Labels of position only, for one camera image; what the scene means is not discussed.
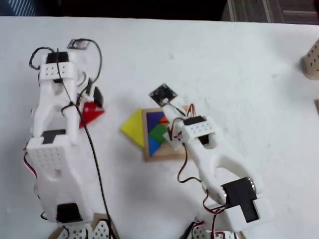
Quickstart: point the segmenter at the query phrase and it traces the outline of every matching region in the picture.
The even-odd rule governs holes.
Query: perforated panel
[[[63,147],[47,147],[28,151],[32,164],[36,168],[61,170],[61,160],[65,157]]]
[[[204,121],[191,125],[186,125],[185,132],[188,135],[189,139],[194,139],[196,137],[214,133],[214,128],[212,127],[209,121]]]
[[[70,236],[68,237],[68,232],[66,229],[63,229],[62,233],[59,235],[57,239],[85,239],[86,231],[90,230],[87,226],[84,226],[81,229],[74,229],[73,227],[66,227],[69,229]]]
[[[78,72],[75,64],[71,62],[60,62],[59,69],[61,78],[78,79]],[[56,63],[43,64],[40,68],[40,81],[59,79]]]
[[[93,239],[108,239],[109,228],[105,221],[99,221],[93,231]]]

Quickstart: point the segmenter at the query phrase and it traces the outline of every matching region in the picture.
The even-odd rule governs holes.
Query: white 3d printed robot arm
[[[204,191],[208,191],[210,198],[217,203],[227,205],[218,216],[222,223],[216,224],[217,229],[239,232],[271,220],[273,212],[269,201],[260,196],[264,188],[260,176],[228,145],[216,123],[210,117],[188,117],[185,111],[180,112],[183,104],[166,85],[157,88],[150,96],[157,103],[162,99],[163,103],[159,105],[170,122],[169,128],[173,128],[164,134],[165,139],[175,149],[184,143],[198,168]],[[220,185],[216,178],[216,169],[220,167],[237,175],[239,180]],[[199,215],[202,216],[199,219],[206,223],[209,220],[207,229],[210,229],[212,215],[206,211]]]
[[[40,75],[40,100],[33,112],[32,138],[26,150],[37,179],[35,188],[47,219],[58,223],[85,223],[92,221],[93,211],[88,206],[82,178],[75,170],[80,162],[81,146],[78,143],[80,117],[75,107],[66,108],[66,129],[47,130],[55,114],[61,114],[70,100],[59,75],[55,53],[43,58]],[[60,52],[66,58],[59,62],[60,74],[73,102],[77,99],[77,82],[81,72],[75,65],[75,54]]]

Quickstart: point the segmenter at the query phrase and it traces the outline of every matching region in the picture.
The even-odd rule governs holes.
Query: wire
[[[206,202],[207,198],[208,198],[208,190],[206,190],[206,197],[205,197],[204,200],[203,200],[203,207],[204,207],[208,212],[210,212],[210,213],[212,213],[212,214],[214,215],[214,217],[213,217],[213,223],[212,223],[212,225],[211,225],[211,227],[212,227],[212,228],[211,228],[212,233],[211,233],[210,238],[211,238],[211,239],[215,239],[214,227],[215,227],[216,216],[217,216],[218,214],[221,214],[222,212],[224,212],[224,211],[228,208],[228,205],[225,204],[225,205],[222,205],[222,206],[219,206],[219,207],[210,209],[210,208],[208,208],[208,207],[205,205],[205,202]],[[217,234],[223,234],[223,239],[225,238],[225,233],[224,233],[224,232],[217,232]]]
[[[216,221],[217,214],[213,217],[213,223],[211,224],[211,235],[210,239],[215,239],[215,221]]]
[[[186,116],[188,116],[189,113],[192,113],[193,117],[196,115],[196,110],[193,103],[189,105]]]
[[[76,110],[77,110],[77,112],[78,112],[78,114],[79,114],[79,116],[80,116],[81,122],[82,122],[83,125],[84,125],[84,129],[85,129],[86,135],[87,135],[87,137],[88,137],[88,139],[89,139],[90,146],[91,146],[92,153],[93,153],[93,158],[94,158],[95,166],[96,166],[96,170],[97,170],[97,174],[98,174],[98,178],[99,178],[99,183],[100,183],[100,189],[101,189],[101,194],[102,194],[102,198],[103,198],[103,203],[104,203],[106,215],[107,215],[107,217],[108,217],[108,220],[106,220],[106,223],[107,223],[107,225],[108,225],[108,227],[109,227],[109,238],[111,238],[111,235],[112,235],[113,238],[115,238],[114,232],[113,232],[112,227],[111,227],[111,225],[112,225],[112,223],[111,223],[111,222],[112,222],[112,219],[111,219],[111,216],[110,216],[110,213],[109,213],[107,204],[106,204],[106,200],[105,200],[105,195],[104,195],[104,190],[103,190],[103,185],[102,185],[102,178],[101,178],[99,163],[98,163],[98,161],[97,161],[97,157],[96,157],[96,153],[95,153],[95,149],[94,149],[94,145],[93,145],[93,141],[92,141],[91,135],[90,135],[89,130],[88,130],[88,128],[87,128],[87,125],[86,125],[86,123],[85,123],[85,121],[84,121],[84,119],[83,119],[83,117],[82,117],[82,114],[81,114],[81,111],[80,111],[79,107],[78,107],[76,104],[74,104],[74,102],[71,100],[71,97],[70,97],[70,95],[69,95],[69,93],[68,93],[68,90],[66,89],[65,84],[64,84],[64,82],[63,82],[63,79],[61,78],[61,75],[60,75],[60,67],[59,67],[59,62],[58,62],[58,60],[57,60],[56,64],[57,64],[58,74],[59,74],[60,80],[61,80],[62,85],[63,85],[63,87],[64,87],[64,89],[65,89],[65,91],[66,91],[66,93],[67,93],[67,96],[68,96],[68,98],[69,98],[69,100],[70,100],[69,106],[74,106],[74,107],[76,108]]]
[[[68,239],[69,237],[70,237],[70,231],[69,231],[69,229],[66,227],[66,226],[62,226],[65,230],[66,230],[66,232],[68,233],[68,235],[66,236],[66,239]]]
[[[170,102],[167,102],[168,105],[172,106],[174,109],[176,109],[182,116],[186,116],[183,111],[181,111],[179,108],[176,106],[172,105]]]
[[[198,182],[201,183],[201,180],[196,178],[196,177],[189,177],[189,178],[186,178],[184,180],[180,180],[180,174],[182,173],[183,169],[185,168],[186,164],[187,164],[187,159],[188,159],[188,155],[187,155],[187,149],[186,149],[186,145],[185,143],[183,143],[183,146],[184,146],[184,149],[185,149],[185,161],[184,161],[184,164],[182,165],[182,167],[180,168],[178,174],[177,174],[177,180],[180,182],[180,183],[186,183],[187,181],[191,180],[191,179],[195,179],[197,180]]]
[[[168,136],[169,136],[169,139],[172,141],[173,140],[173,130],[174,130],[174,124],[175,124],[175,121],[176,120],[184,120],[180,117],[177,117],[173,120],[173,122],[171,123],[171,128],[167,127],[167,131],[168,131]]]
[[[33,68],[34,70],[40,70],[40,66],[37,66],[37,67],[34,66],[32,61],[33,61],[35,55],[38,53],[38,51],[43,50],[43,49],[50,50],[52,53],[54,52],[54,50],[51,47],[41,46],[41,47],[36,48],[35,51],[32,53],[30,60],[29,60],[29,66],[31,68]]]
[[[222,205],[222,206],[219,206],[217,208],[213,208],[213,209],[209,209],[206,205],[205,205],[205,202],[208,198],[208,190],[206,190],[206,197],[204,198],[203,200],[203,207],[204,209],[206,209],[207,211],[209,211],[210,213],[212,214],[220,214],[222,213],[225,209],[227,209],[228,205],[225,204],[225,205]]]
[[[98,78],[99,78],[99,76],[100,76],[100,74],[101,74],[102,60],[103,60],[103,59],[102,59],[101,48],[99,47],[99,45],[98,45],[94,40],[92,40],[92,39],[87,39],[87,38],[78,38],[78,39],[75,39],[75,40],[73,41],[72,47],[74,46],[74,43],[77,42],[77,41],[89,41],[89,42],[92,42],[92,43],[96,46],[96,48],[98,49],[98,51],[99,51],[99,56],[100,56],[100,65],[99,65],[98,73],[97,73],[95,79],[94,79],[91,83],[88,83],[88,85],[87,85],[87,86],[80,92],[80,94],[78,95],[78,98],[77,98],[77,100],[76,100],[76,104],[78,105],[79,102],[80,102],[80,99],[81,99],[81,97],[82,97],[82,95],[83,95],[83,93],[90,87],[91,84],[95,83],[95,82],[98,80]]]
[[[27,159],[26,159],[26,155],[28,153],[25,152],[24,157],[23,157],[23,162],[24,164],[27,166],[27,168],[35,175],[35,178],[37,178],[37,174],[36,171],[34,170],[34,168],[28,163]]]
[[[43,220],[46,220],[46,221],[47,221],[48,218],[44,215],[44,213],[45,213],[45,212],[41,213],[40,217],[41,217]]]

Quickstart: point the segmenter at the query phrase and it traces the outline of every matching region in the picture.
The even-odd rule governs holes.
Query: white table
[[[261,173],[276,219],[247,232],[247,239],[318,236],[319,116],[313,99],[319,82],[298,67],[318,38],[317,26],[1,17],[0,33],[1,238],[46,238],[56,227],[40,218],[34,177],[22,163],[39,95],[28,61],[38,46],[63,49],[77,37],[96,40],[103,51],[98,85],[107,112],[89,130],[122,239],[178,238],[204,197],[198,183],[177,182],[182,162],[144,163],[142,151],[119,130],[138,107],[156,107],[148,93],[163,82],[213,116]],[[91,46],[84,54],[95,75],[96,50]],[[92,206],[102,212],[93,160],[88,164]],[[197,175],[192,162],[184,175]]]

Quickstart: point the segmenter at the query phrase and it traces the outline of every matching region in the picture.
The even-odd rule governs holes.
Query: black cable
[[[59,59],[59,58],[58,58],[58,55],[59,55],[59,51],[58,51],[58,49],[57,49],[57,56],[56,56],[57,62],[56,62],[56,64],[57,64],[57,68],[58,68],[59,78],[60,78],[60,80],[61,80],[61,82],[62,82],[62,85],[63,85],[63,87],[64,87],[64,89],[65,89],[65,91],[66,91],[66,93],[67,93],[67,96],[68,96],[68,98],[69,98],[69,100],[70,100],[70,104],[69,104],[68,106],[75,106],[75,108],[76,108],[76,110],[77,110],[77,112],[78,112],[78,114],[79,114],[79,116],[80,116],[81,122],[82,122],[83,125],[84,125],[84,129],[85,129],[86,135],[87,135],[87,137],[88,137],[88,139],[89,139],[90,146],[91,146],[92,153],[93,153],[93,158],[94,158],[95,166],[96,166],[96,170],[97,170],[97,174],[98,174],[98,178],[99,178],[99,183],[100,183],[100,189],[101,189],[101,194],[102,194],[102,198],[103,198],[103,203],[104,203],[106,215],[107,215],[107,217],[108,217],[108,220],[106,221],[106,223],[107,223],[107,225],[108,225],[108,227],[109,227],[109,239],[111,239],[110,236],[112,236],[113,238],[115,238],[114,233],[113,233],[113,230],[112,230],[112,227],[111,227],[111,225],[112,225],[112,224],[111,224],[112,219],[111,219],[111,216],[110,216],[110,213],[109,213],[109,209],[108,209],[108,207],[107,207],[106,200],[105,200],[105,195],[104,195],[104,190],[103,190],[103,185],[102,185],[102,178],[101,178],[99,163],[98,163],[98,161],[97,161],[97,157],[96,157],[96,153],[95,153],[93,141],[92,141],[91,135],[90,135],[90,133],[89,133],[89,130],[88,130],[88,128],[87,128],[87,125],[86,125],[86,123],[85,123],[85,121],[84,121],[84,119],[83,119],[83,117],[82,117],[82,114],[81,114],[81,111],[80,111],[79,107],[78,107],[76,104],[74,104],[74,102],[72,102],[71,97],[70,97],[70,95],[69,95],[69,93],[68,93],[68,91],[67,91],[67,89],[66,89],[66,87],[65,87],[65,84],[64,84],[64,82],[63,82],[63,79],[61,78],[61,75],[60,75],[60,67],[59,67],[59,62],[58,62],[58,59]]]
[[[66,239],[68,239],[69,237],[70,237],[70,231],[69,231],[69,229],[66,227],[66,226],[62,226],[65,230],[66,230],[66,232],[68,233],[68,235],[66,236]]]
[[[89,83],[89,84],[80,92],[80,94],[78,95],[78,98],[77,98],[77,100],[76,100],[76,104],[78,105],[79,102],[80,102],[80,99],[81,99],[81,97],[82,97],[82,95],[83,95],[83,93],[90,87],[91,84],[95,83],[95,82],[98,80],[98,78],[99,78],[99,76],[100,76],[100,74],[101,74],[101,69],[102,69],[102,52],[101,52],[101,49],[100,49],[99,45],[98,45],[94,40],[92,40],[92,39],[87,39],[87,38],[78,38],[78,39],[75,39],[75,40],[73,41],[72,46],[74,46],[74,43],[77,42],[77,41],[89,41],[89,42],[92,42],[92,43],[96,46],[96,48],[98,49],[98,51],[99,51],[99,56],[100,56],[100,65],[99,65],[99,69],[98,69],[98,74],[96,75],[95,79],[94,79],[91,83]]]
[[[211,235],[210,239],[215,239],[215,220],[216,220],[217,214],[214,215],[213,217],[213,223],[211,224]]]
[[[41,46],[41,47],[38,47],[35,49],[35,51],[32,53],[31,57],[30,57],[30,60],[29,60],[29,66],[35,70],[40,70],[40,66],[36,67],[33,65],[32,61],[35,57],[35,55],[37,54],[37,52],[39,50],[43,50],[43,49],[46,49],[46,50],[50,50],[51,52],[54,52],[54,50],[51,48],[51,47],[47,47],[47,46]]]
[[[186,114],[181,111],[179,108],[177,108],[176,106],[172,105],[170,102],[167,103],[168,105],[172,106],[173,108],[175,108],[182,116],[186,116]]]
[[[46,221],[47,221],[48,218],[46,218],[46,217],[44,216],[44,213],[45,213],[45,212],[41,213],[40,217],[41,217],[43,220],[46,220]]]

